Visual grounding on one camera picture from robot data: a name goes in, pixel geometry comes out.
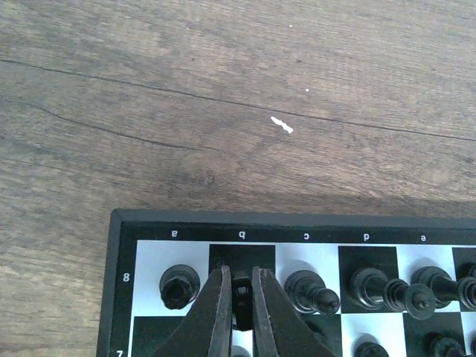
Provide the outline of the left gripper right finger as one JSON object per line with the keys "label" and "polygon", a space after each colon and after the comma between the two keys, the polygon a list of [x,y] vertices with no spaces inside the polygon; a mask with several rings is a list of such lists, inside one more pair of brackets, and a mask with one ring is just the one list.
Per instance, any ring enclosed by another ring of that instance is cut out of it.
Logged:
{"label": "left gripper right finger", "polygon": [[253,267],[255,356],[333,356],[287,298],[272,270]]}

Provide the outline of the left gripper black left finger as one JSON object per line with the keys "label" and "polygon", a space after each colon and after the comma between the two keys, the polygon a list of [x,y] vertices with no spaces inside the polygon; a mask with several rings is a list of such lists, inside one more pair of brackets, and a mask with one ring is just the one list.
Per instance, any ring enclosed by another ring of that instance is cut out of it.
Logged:
{"label": "left gripper black left finger", "polygon": [[232,337],[231,272],[214,269],[178,328],[156,356],[229,356]]}

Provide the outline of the black chess rook corner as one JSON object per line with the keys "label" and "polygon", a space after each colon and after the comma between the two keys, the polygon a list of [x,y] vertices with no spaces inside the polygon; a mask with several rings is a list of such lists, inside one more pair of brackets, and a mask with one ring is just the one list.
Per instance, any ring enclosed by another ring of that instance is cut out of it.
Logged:
{"label": "black chess rook corner", "polygon": [[189,265],[170,266],[161,276],[159,290],[168,309],[183,309],[199,294],[201,282],[196,270]]}

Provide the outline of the black chess knight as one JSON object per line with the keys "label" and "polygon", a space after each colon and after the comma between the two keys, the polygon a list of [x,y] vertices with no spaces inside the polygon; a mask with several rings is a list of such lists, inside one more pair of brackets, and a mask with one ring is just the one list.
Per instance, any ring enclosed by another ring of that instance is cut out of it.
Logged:
{"label": "black chess knight", "polygon": [[231,280],[234,329],[253,329],[253,292],[251,279],[244,271],[235,271]]}

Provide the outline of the black chess pawn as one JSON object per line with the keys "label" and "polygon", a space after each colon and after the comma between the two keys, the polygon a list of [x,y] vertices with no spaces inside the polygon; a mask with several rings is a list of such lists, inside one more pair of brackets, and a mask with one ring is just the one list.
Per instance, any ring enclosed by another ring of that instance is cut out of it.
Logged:
{"label": "black chess pawn", "polygon": [[426,355],[429,357],[464,357],[462,344],[447,335],[430,332],[426,336]]}
{"label": "black chess pawn", "polygon": [[376,342],[360,343],[354,351],[354,357],[389,357],[387,350]]}
{"label": "black chess pawn", "polygon": [[325,334],[322,332],[322,330],[317,325],[315,325],[311,321],[307,321],[306,325],[312,331],[312,334],[313,334],[313,336],[315,337],[316,340],[320,341],[322,344],[324,344],[326,346],[329,345],[329,341],[328,341],[327,337],[325,336]]}

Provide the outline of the tall black chess piece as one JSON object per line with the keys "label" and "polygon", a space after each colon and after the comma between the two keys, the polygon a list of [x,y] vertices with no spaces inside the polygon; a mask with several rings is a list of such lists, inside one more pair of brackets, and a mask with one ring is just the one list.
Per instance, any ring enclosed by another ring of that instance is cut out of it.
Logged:
{"label": "tall black chess piece", "polygon": [[459,295],[475,293],[475,263],[463,263],[457,269],[457,291]]}

